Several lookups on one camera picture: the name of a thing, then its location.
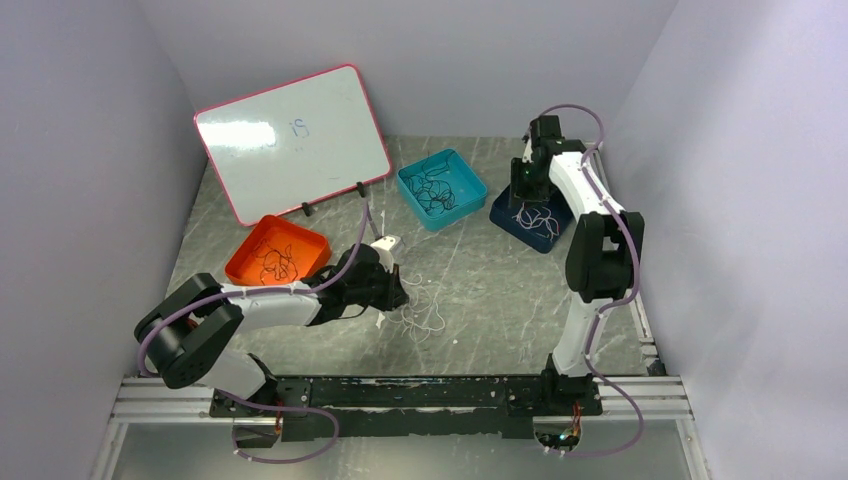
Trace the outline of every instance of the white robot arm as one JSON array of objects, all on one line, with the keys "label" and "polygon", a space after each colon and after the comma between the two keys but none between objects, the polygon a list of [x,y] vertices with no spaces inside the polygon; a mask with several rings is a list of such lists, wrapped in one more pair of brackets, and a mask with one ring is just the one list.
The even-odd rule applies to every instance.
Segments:
[{"label": "white robot arm", "polygon": [[[512,203],[546,201],[555,187],[562,192],[577,221],[566,262],[566,280],[573,295],[565,329],[551,358],[560,375],[585,376],[591,373],[585,362],[586,351],[594,362],[606,324],[606,316],[601,315],[592,332],[595,316],[611,299],[622,298],[633,282],[630,254],[603,201],[628,224],[637,250],[641,249],[644,221],[640,214],[626,212],[611,198],[591,165],[582,161],[582,151],[567,151],[569,142],[560,133],[557,117],[534,119],[525,138],[524,155],[512,161]],[[587,175],[598,191],[592,188]],[[605,250],[613,243],[618,244],[615,249]],[[587,348],[590,335],[591,345]]]},{"label": "white robot arm", "polygon": [[[220,295],[227,300],[192,312],[197,321],[186,317],[162,330],[148,348],[149,363],[171,388],[200,384],[259,403],[269,401],[275,384],[273,376],[258,358],[227,347],[232,336],[268,327],[320,325],[340,318],[351,305],[383,311],[403,305],[408,297],[395,263],[402,248],[401,238],[393,235],[362,245],[341,280],[318,293],[301,292],[323,283],[324,273],[338,273],[351,250],[342,255],[339,265],[325,267],[316,276],[273,287],[282,291],[274,295],[252,295],[269,287],[219,284],[208,274],[197,274],[138,324],[136,339],[142,341],[163,318],[179,308]],[[256,397],[266,385],[265,396],[269,398]]]}]

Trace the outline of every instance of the tangled white thread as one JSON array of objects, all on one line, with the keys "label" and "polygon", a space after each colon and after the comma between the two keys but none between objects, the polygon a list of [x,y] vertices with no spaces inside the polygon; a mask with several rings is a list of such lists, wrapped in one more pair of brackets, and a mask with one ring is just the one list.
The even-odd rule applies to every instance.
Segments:
[{"label": "tangled white thread", "polygon": [[[512,216],[512,219],[525,230],[531,230],[536,235],[542,238],[553,240],[559,236],[559,222],[553,217],[553,213],[547,207],[541,208],[521,208],[518,213]],[[544,226],[548,231],[536,231],[537,228]]]},{"label": "tangled white thread", "polygon": [[[409,338],[418,344],[427,340],[431,334],[436,334],[444,330],[447,326],[447,322],[445,322],[445,317],[439,313],[439,304],[436,303],[433,295],[427,290],[427,288],[421,285],[424,283],[424,277],[422,277],[420,273],[417,273],[412,277],[412,279],[415,280],[416,278],[417,281],[401,279],[401,282],[405,285],[413,287],[407,288],[409,301],[397,312],[399,313],[399,316],[393,315],[394,318],[386,318],[388,318],[392,323],[402,324],[403,332],[401,332],[401,335],[409,332]],[[429,325],[429,321],[427,321],[427,324],[419,323],[417,318],[422,314],[425,315],[425,318],[430,318],[433,314],[435,314],[435,317],[441,320],[441,325],[432,327]],[[418,338],[421,332],[426,333],[423,338]]]}]

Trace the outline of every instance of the white wall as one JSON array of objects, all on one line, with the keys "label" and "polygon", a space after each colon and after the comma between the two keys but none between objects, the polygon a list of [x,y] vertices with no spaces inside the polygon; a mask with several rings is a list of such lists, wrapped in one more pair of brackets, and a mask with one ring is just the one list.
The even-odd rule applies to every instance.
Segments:
[{"label": "white wall", "polygon": [[716,479],[848,478],[848,4],[681,0],[606,144]]},{"label": "white wall", "polygon": [[136,2],[3,2],[0,45],[0,477],[88,478],[204,155]]},{"label": "white wall", "polygon": [[613,117],[677,0],[141,3],[198,108],[350,62],[384,133],[520,136],[551,103]]}]

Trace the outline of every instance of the orange tray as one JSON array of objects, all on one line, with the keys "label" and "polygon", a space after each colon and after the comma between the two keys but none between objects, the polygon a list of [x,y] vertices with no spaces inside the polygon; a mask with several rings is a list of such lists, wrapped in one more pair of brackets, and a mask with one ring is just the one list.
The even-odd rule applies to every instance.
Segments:
[{"label": "orange tray", "polygon": [[283,285],[314,274],[331,254],[320,233],[266,215],[227,262],[224,273],[237,285]]}]

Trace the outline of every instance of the dark blue container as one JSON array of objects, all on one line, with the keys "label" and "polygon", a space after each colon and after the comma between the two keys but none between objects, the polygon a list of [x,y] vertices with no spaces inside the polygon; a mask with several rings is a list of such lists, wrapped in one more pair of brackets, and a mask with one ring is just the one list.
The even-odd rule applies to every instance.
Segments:
[{"label": "dark blue container", "polygon": [[[522,227],[515,219],[516,215],[522,215],[524,224],[532,228]],[[556,192],[544,206],[527,208],[509,207],[509,187],[506,187],[489,212],[489,220],[495,225],[503,228],[513,237],[521,240],[539,253],[548,253],[554,248],[554,244],[565,232],[565,228],[574,218],[571,209],[560,192]]]}]

